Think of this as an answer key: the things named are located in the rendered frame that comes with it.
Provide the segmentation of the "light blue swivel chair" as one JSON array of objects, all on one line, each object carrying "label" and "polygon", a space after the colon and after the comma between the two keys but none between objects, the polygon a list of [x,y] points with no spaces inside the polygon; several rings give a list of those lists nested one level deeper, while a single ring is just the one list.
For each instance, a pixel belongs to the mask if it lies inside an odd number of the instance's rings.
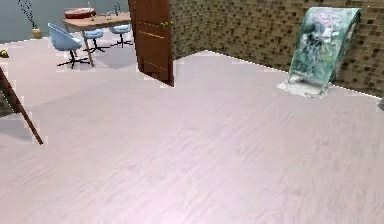
[{"label": "light blue swivel chair", "polygon": [[94,53],[96,50],[104,52],[107,49],[107,46],[99,46],[97,44],[97,40],[104,36],[104,31],[102,29],[85,31],[84,35],[85,35],[86,40],[92,40],[93,41],[93,47],[90,48],[91,53]]},{"label": "light blue swivel chair", "polygon": [[76,63],[89,64],[86,58],[77,58],[75,56],[75,51],[82,48],[82,43],[78,38],[75,38],[67,30],[56,24],[48,23],[48,28],[53,47],[58,51],[70,53],[70,59],[61,63],[61,66],[70,64],[71,68],[74,68]]},{"label": "light blue swivel chair", "polygon": [[119,25],[110,27],[109,31],[113,34],[118,34],[120,36],[120,40],[115,43],[115,46],[120,45],[121,47],[124,47],[125,45],[132,45],[132,42],[130,40],[125,40],[123,35],[129,33],[132,30],[131,24],[126,25]]}]

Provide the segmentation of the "brown wooden room door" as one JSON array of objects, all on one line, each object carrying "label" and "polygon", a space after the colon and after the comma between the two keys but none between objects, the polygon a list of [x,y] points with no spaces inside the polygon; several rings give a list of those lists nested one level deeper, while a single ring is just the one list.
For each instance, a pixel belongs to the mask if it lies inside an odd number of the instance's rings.
[{"label": "brown wooden room door", "polygon": [[138,69],[168,86],[174,86],[170,0],[128,0]]}]

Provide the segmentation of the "wooden table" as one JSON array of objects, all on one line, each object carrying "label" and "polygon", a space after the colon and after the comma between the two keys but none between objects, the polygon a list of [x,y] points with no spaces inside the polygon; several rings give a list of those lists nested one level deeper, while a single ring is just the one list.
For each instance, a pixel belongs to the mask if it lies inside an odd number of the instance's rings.
[{"label": "wooden table", "polygon": [[127,12],[119,13],[118,15],[107,15],[107,16],[95,16],[84,19],[64,19],[62,21],[66,30],[73,28],[81,32],[81,36],[84,40],[86,52],[90,61],[90,65],[94,67],[94,61],[92,54],[90,52],[89,44],[85,36],[86,31],[91,31],[95,29],[109,28],[119,25],[129,24],[131,22],[130,14]]}]

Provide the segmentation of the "red round dish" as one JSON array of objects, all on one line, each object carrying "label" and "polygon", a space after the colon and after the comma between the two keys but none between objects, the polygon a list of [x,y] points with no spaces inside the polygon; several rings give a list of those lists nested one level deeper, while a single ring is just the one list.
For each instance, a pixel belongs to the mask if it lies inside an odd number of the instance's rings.
[{"label": "red round dish", "polygon": [[71,8],[64,12],[66,19],[84,19],[96,15],[94,8]]}]

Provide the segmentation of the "yellow vase with twigs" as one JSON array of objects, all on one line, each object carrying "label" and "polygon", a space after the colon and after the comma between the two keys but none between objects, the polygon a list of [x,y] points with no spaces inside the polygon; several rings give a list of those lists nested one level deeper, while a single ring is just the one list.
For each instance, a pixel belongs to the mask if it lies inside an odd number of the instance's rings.
[{"label": "yellow vase with twigs", "polygon": [[32,10],[32,0],[17,0],[17,4],[23,14],[26,16],[27,20],[31,23],[32,29],[31,33],[35,39],[41,39],[42,34],[39,29],[33,15]]}]

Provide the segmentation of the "brown wooden leaning post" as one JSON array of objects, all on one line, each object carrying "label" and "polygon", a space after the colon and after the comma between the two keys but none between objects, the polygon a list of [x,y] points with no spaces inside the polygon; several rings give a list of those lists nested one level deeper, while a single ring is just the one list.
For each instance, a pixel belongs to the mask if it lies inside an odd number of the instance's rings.
[{"label": "brown wooden leaning post", "polygon": [[8,81],[8,78],[6,77],[2,67],[0,66],[0,91],[5,96],[8,104],[10,105],[11,109],[14,113],[20,113],[24,120],[26,121],[28,127],[30,128],[33,136],[36,138],[37,142],[42,145],[43,140],[40,137],[37,129],[35,128],[32,120],[30,119],[29,115],[27,114],[24,106],[22,105],[21,101],[19,100],[16,92],[14,91],[12,85]]}]

